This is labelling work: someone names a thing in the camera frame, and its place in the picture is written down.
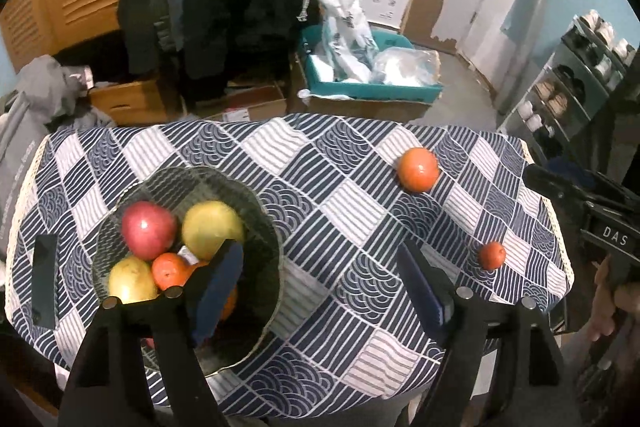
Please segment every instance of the floor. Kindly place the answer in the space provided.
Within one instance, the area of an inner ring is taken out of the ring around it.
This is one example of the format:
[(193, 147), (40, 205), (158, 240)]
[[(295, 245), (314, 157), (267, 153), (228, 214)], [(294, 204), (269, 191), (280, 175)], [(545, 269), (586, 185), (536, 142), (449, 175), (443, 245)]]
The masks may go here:
[(474, 130), (495, 131), (497, 113), (478, 74), (453, 55), (440, 54), (441, 98), (422, 118), (420, 125), (463, 125)]

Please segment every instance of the table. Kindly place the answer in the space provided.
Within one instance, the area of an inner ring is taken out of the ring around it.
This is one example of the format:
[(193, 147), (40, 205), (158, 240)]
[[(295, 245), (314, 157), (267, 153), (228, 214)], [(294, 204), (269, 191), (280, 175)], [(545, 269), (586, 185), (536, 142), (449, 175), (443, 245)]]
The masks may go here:
[[(413, 146), (436, 154), (434, 189), (410, 194), (394, 163)], [(183, 121), (148, 128), (59, 130), (40, 145), (17, 200), (8, 249), (6, 315), (49, 360), (69, 368), (98, 299), (97, 229), (124, 190), (170, 166), (212, 166), (250, 187), (284, 256), (284, 297), (264, 344), (208, 378), (226, 414), (310, 417), (428, 383), (442, 350), (422, 332), (394, 252), (406, 238), (457, 285), (548, 311), (573, 273), (556, 214), (522, 182), (521, 140), (449, 126), (292, 114), (262, 122)], [(59, 236), (58, 326), (31, 320), (39, 233)], [(501, 241), (498, 270), (477, 249)], [(154, 404), (168, 400), (146, 374)]]

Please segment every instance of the blue and white tablecloth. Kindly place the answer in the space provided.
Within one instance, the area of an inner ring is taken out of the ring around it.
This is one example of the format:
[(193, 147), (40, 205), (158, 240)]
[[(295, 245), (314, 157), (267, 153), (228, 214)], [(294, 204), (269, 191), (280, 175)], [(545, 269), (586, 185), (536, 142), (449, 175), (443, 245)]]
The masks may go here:
[[(394, 162), (436, 154), (425, 194), (404, 192)], [(294, 114), (264, 122), (185, 121), (149, 128), (60, 130), (40, 146), (17, 201), (6, 314), (41, 354), (69, 368), (98, 307), (91, 265), (102, 218), (126, 188), (159, 168), (212, 166), (251, 187), (284, 252), (284, 298), (264, 349), (208, 378), (226, 414), (318, 416), (427, 383), (442, 351), (422, 333), (396, 270), (407, 237), (457, 285), (550, 309), (573, 282), (555, 213), (522, 182), (516, 138), (462, 127)], [(59, 236), (58, 326), (31, 320), (34, 238)], [(500, 241), (486, 272), (476, 250)], [(168, 405), (159, 373), (153, 402)]]

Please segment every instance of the human hand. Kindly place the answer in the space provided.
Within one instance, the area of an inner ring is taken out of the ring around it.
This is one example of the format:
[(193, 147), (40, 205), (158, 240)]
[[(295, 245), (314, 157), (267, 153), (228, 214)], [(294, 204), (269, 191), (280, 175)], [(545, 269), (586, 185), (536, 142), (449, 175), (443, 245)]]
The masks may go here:
[(596, 295), (591, 304), (591, 318), (588, 322), (588, 335), (592, 342), (601, 336), (609, 336), (616, 328), (613, 315), (616, 308), (620, 308), (640, 319), (640, 283), (628, 283), (619, 286), (614, 295), (607, 285), (609, 275), (609, 258), (600, 264), (594, 282), (596, 283)]

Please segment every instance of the white plastic bag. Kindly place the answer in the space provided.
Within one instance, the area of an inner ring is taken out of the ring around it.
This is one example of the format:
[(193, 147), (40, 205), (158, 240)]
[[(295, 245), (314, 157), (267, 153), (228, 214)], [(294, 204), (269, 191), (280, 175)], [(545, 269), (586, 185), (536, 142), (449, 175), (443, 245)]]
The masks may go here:
[(423, 87), (437, 84), (440, 55), (435, 50), (387, 48), (373, 61), (372, 84)]
[(322, 45), (334, 78), (367, 83), (378, 46), (359, 0), (318, 0), (324, 8)]

